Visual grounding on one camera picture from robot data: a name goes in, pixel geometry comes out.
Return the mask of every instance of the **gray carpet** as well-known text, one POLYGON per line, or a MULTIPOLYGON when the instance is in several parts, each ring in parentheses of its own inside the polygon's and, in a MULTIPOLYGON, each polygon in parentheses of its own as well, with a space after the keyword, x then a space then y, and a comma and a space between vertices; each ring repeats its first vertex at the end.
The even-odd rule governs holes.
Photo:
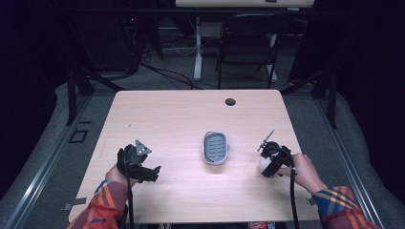
MULTIPOLYGON (((289 69, 299 40, 299 36, 289 36, 284 39, 276 68, 278 81, 272 84, 273 89, 282 90, 288 86, 289 69)), ((181 53, 188 52, 190 50, 181 50, 181 53)), ((194 53, 182 55, 172 50, 165 51, 164 54, 165 59, 160 60, 154 53, 151 53, 150 56, 145 57, 145 63, 156 68, 176 71, 192 78, 194 53)), ((202 80, 193 81, 196 86, 203 89, 215 89, 217 84, 215 61, 215 41, 210 41, 203 49, 202 80)), ((226 67, 224 74, 228 75, 225 77, 231 75, 256 79, 266 77, 265 69, 259 72, 255 70, 255 67, 226 67)), ((113 73, 103 73, 103 75, 115 76, 113 73)), ((175 80, 170 82, 167 78, 144 67, 140 67, 134 75, 114 82, 128 90, 189 89, 188 85, 175 80)), ((0 202, 0 227, 5 228, 8 225, 11 228, 65 228, 68 225, 69 211, 61 210, 62 206, 72 202, 75 198, 115 94, 96 81, 92 83, 96 92, 92 97, 82 97, 78 94, 79 101, 81 101, 79 116, 70 127, 65 126, 68 118, 67 86, 62 85, 56 90, 58 104, 52 120, 20 176, 0 202), (87 132, 82 143, 69 143, 75 130, 87 132), (59 154, 52 157, 55 151, 58 151, 59 154), (43 186, 37 189, 37 195, 30 195, 27 191, 30 184, 38 178, 36 177, 38 172, 49 175, 43 178, 43 186), (24 202, 22 199, 28 199, 30 203, 24 202)), ((224 89, 263 89, 265 87, 266 82, 224 83, 224 89)), ((330 130, 329 123, 325 120, 324 101, 312 100, 309 95, 310 88, 311 85, 308 85, 296 94, 284 96, 288 114, 303 153, 310 156, 320 177, 329 186, 353 186, 351 176, 345 169, 345 161, 339 155, 341 147, 339 148, 336 143, 336 135, 338 135, 350 155, 356 173, 361 178, 361 183, 370 196, 372 206, 375 207, 375 212, 380 217, 384 228, 403 227, 405 225, 404 206, 384 188, 378 175, 370 166, 364 136, 345 99, 338 96, 336 110, 338 130, 330 130)), ((302 221, 300 226, 310 229, 321 228, 319 221, 302 221)))

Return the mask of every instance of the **wire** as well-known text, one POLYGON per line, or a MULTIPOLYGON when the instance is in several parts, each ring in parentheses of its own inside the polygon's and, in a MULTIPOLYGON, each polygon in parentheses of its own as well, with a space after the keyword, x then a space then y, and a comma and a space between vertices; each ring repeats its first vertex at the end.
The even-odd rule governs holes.
POLYGON ((291 160, 291 176, 290 176, 290 183, 289 183, 289 196, 291 198, 291 208, 292 208, 292 217, 294 218, 294 227, 295 229, 299 229, 300 226, 298 224, 298 216, 297 216, 297 207, 295 205, 295 194, 294 194, 294 184, 295 184, 295 176, 296 176, 296 169, 295 169, 295 164, 294 160, 292 159, 292 156, 289 155, 289 158, 291 160))
POLYGON ((128 160, 128 154, 127 151, 124 152, 124 166, 125 166, 125 177, 127 179, 127 184, 128 184, 128 214, 129 214, 129 223, 130 223, 130 228, 134 229, 134 202, 133 202, 133 196, 134 194, 132 193, 132 186, 131 186, 131 180, 130 180, 130 168, 127 167, 127 163, 129 164, 130 161, 128 160))
POLYGON ((140 63, 140 65, 147 68, 147 69, 149 69, 149 70, 151 70, 151 71, 153 71, 153 72, 159 73, 160 75, 165 77, 177 89, 179 89, 180 87, 175 85, 170 79, 177 80, 182 84, 190 86, 190 90, 193 90, 193 89, 202 90, 203 89, 203 88, 195 86, 187 76, 185 76, 185 75, 183 75, 181 73, 173 72, 173 71, 170 71, 170 70, 164 70, 164 69, 155 68, 155 67, 152 67, 152 66, 144 64, 144 63, 140 63))

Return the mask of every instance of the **dark background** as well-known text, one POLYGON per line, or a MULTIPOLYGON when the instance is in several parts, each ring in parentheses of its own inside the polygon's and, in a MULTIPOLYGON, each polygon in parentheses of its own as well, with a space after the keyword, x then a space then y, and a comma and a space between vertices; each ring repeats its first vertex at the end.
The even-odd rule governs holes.
MULTIPOLYGON (((99 2, 113 6, 111 1, 99 2)), ((132 60, 116 18, 104 22, 100 18, 87 19, 86 24, 80 24, 79 18, 65 20, 46 13, 54 1, 1 4, 2 197, 48 124, 56 102, 54 89, 67 81, 72 68, 78 64, 92 69, 95 64, 99 67, 111 61, 110 67, 119 70, 131 65, 132 60), (102 33, 93 33, 94 42, 89 41, 92 25, 100 23, 102 33), (77 39, 77 31, 93 47, 77 39), (107 55, 96 53, 97 48, 107 55), (116 54, 121 58, 107 58, 116 54)), ((404 172, 400 168, 405 154, 405 101, 401 90, 405 83, 405 24, 401 20, 405 8, 400 1, 318 0, 317 9, 357 11, 364 13, 365 20, 357 27, 345 22, 309 21, 290 79, 309 77, 324 69, 332 54, 339 51, 336 45, 341 35, 353 34, 351 48, 343 52, 345 58, 336 72, 338 92, 348 100, 362 128, 372 166, 385 186, 404 203, 405 187, 400 184, 404 172)))

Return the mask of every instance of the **black chair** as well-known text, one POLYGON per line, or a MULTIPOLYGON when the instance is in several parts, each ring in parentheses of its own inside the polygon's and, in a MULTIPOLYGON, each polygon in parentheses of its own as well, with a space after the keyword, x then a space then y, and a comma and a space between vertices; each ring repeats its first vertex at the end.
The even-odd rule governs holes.
POLYGON ((241 13, 224 21, 217 59, 218 89, 221 88, 222 69, 225 65, 271 65, 267 88, 277 60, 283 34, 288 30, 287 20, 272 13, 241 13), (270 37, 275 42, 270 45, 270 37))

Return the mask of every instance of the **table leg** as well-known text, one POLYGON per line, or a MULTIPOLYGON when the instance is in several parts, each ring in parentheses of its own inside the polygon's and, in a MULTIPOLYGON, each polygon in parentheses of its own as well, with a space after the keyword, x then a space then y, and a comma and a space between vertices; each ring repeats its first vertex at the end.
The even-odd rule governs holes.
POLYGON ((203 70, 202 35, 200 17, 196 18, 196 64, 194 66, 194 80, 202 79, 203 70))
MULTIPOLYGON (((276 42, 276 35, 273 34, 273 35, 271 35, 271 37, 270 37, 270 46, 273 46, 275 42, 276 42)), ((272 68, 272 67, 273 67, 272 65, 266 65, 267 73, 268 73, 268 74, 271 73, 271 68, 272 68)), ((275 71, 275 70, 274 70, 273 76, 271 77, 271 82, 272 82, 272 83, 277 82, 277 75, 276 75, 276 71, 275 71)))

